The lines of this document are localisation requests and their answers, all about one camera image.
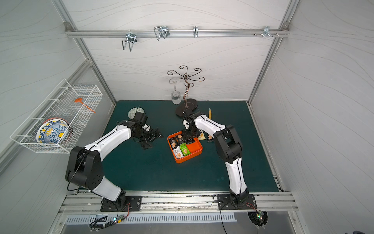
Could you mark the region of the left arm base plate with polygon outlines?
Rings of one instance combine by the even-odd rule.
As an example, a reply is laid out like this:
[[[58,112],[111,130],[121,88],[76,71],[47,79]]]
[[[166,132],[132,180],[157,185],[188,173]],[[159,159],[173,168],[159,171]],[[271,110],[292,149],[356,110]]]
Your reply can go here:
[[[120,196],[115,201],[103,199],[101,212],[139,212],[141,209],[142,196]]]

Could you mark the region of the black cookie packet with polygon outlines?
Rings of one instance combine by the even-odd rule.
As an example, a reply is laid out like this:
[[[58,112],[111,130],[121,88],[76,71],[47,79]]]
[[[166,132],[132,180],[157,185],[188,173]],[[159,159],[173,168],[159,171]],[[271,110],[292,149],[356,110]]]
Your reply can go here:
[[[207,142],[214,142],[214,137],[212,135],[209,135],[207,138]]]
[[[184,139],[182,134],[178,134],[176,136],[176,140],[177,140],[178,145],[186,143],[186,140]]]
[[[176,149],[178,147],[178,141],[175,137],[168,138],[169,144],[172,148],[172,150]]]

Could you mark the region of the orange storage box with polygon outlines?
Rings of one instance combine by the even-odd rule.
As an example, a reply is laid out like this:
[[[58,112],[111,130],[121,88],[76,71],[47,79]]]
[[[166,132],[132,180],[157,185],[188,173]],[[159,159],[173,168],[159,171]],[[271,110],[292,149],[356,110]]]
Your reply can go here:
[[[178,163],[178,164],[183,163],[183,162],[185,162],[187,160],[190,160],[190,159],[192,159],[192,158],[194,158],[194,157],[196,157],[196,156],[198,156],[198,155],[200,155],[202,153],[203,147],[202,147],[202,145],[200,143],[200,140],[197,137],[194,138],[194,139],[190,139],[190,140],[187,140],[184,137],[184,139],[186,140],[185,144],[187,145],[187,147],[190,150],[191,154],[188,155],[188,156],[182,157],[181,159],[176,159],[175,156],[174,156],[174,154],[173,154],[173,150],[172,150],[172,148],[171,148],[171,146],[169,144],[168,138],[171,138],[171,137],[175,137],[176,138],[176,136],[178,134],[182,134],[182,131],[177,132],[177,133],[172,134],[172,135],[169,135],[167,137],[167,142],[168,142],[169,148],[170,148],[170,150],[172,152],[172,155],[173,155],[174,160],[175,160],[176,163]]]

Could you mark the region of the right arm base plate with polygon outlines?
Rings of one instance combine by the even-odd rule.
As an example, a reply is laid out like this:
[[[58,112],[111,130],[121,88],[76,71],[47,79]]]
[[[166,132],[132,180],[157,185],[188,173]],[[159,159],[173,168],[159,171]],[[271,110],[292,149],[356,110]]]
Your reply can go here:
[[[214,195],[219,210],[257,210],[257,203],[253,194],[246,194],[236,198],[230,194]]]

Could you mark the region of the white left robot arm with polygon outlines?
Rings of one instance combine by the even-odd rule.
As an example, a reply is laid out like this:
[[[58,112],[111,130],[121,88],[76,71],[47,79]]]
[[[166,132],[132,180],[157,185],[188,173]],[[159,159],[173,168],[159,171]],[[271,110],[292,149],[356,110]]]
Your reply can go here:
[[[117,201],[125,192],[105,177],[103,160],[129,139],[134,138],[143,149],[150,149],[152,142],[160,137],[162,134],[159,129],[153,129],[145,123],[122,121],[93,143],[84,147],[76,146],[71,150],[65,179],[109,201]]]

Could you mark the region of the yellow cookie packet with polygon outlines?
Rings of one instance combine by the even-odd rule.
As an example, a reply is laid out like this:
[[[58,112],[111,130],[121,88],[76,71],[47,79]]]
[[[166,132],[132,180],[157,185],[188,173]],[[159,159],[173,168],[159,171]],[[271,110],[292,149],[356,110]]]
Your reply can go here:
[[[206,139],[205,134],[202,130],[200,131],[200,135],[199,135],[198,139],[199,140],[205,140]]]

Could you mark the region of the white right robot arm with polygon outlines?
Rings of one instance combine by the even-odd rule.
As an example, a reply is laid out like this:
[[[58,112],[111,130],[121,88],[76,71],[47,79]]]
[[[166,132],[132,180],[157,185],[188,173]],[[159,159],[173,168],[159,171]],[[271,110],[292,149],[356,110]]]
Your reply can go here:
[[[236,129],[232,125],[222,125],[209,119],[204,113],[183,113],[184,133],[189,137],[197,137],[201,131],[213,137],[216,152],[225,163],[229,177],[229,191],[235,198],[246,197],[247,185],[242,169],[243,144]]]

